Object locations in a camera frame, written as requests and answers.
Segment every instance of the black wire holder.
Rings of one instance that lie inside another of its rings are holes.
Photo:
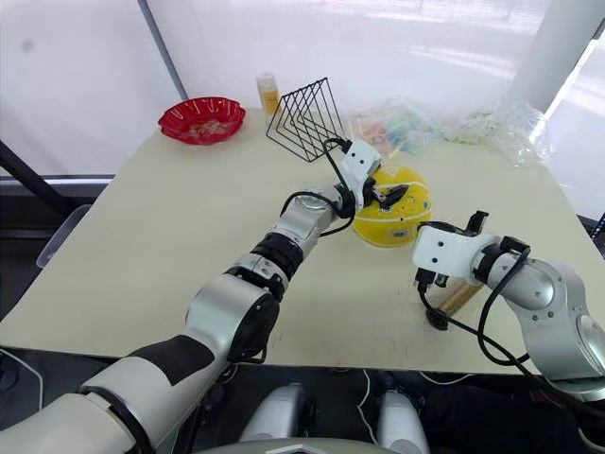
[[[324,140],[344,138],[328,78],[283,95],[268,125],[267,137],[307,163],[324,154]]]

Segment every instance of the red bowl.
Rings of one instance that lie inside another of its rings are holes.
[[[197,97],[168,109],[158,123],[162,133],[191,145],[227,140],[242,126],[246,111],[226,97]]]

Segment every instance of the clear plastic bag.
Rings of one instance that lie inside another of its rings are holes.
[[[492,113],[477,112],[455,125],[443,126],[446,140],[486,144],[506,155],[516,166],[531,166],[555,152],[542,112],[524,101],[500,102]]]
[[[418,154],[441,133],[429,115],[405,98],[394,98],[382,107],[349,117],[355,138],[375,147],[384,157],[399,151]]]

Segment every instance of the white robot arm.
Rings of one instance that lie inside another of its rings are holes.
[[[179,336],[132,352],[0,432],[2,452],[155,452],[230,363],[261,362],[299,265],[334,220],[370,202],[380,154],[365,142],[340,144],[341,183],[289,199],[265,238],[199,291]]]
[[[558,390],[580,401],[605,399],[605,333],[586,306],[584,285],[569,267],[525,260],[528,247],[505,236],[480,233],[487,213],[477,212],[461,230],[443,222],[421,226],[412,260],[420,291],[447,277],[496,288],[518,260],[499,293],[514,311],[527,353]]]

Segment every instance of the beige table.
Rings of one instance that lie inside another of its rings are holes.
[[[334,180],[325,159],[304,162],[264,128],[251,110],[232,140],[209,148],[154,133],[0,323],[0,344],[117,357],[179,333],[198,289],[264,236],[288,194]],[[605,323],[605,263],[545,168],[445,143],[399,160],[428,182],[435,219],[463,226],[475,209],[489,211],[486,230],[574,267]],[[428,325],[410,251],[376,249],[351,229],[321,239],[282,302],[268,363],[514,373],[482,357],[465,332]],[[476,324],[486,296],[458,317]],[[488,332],[523,350],[504,302]]]

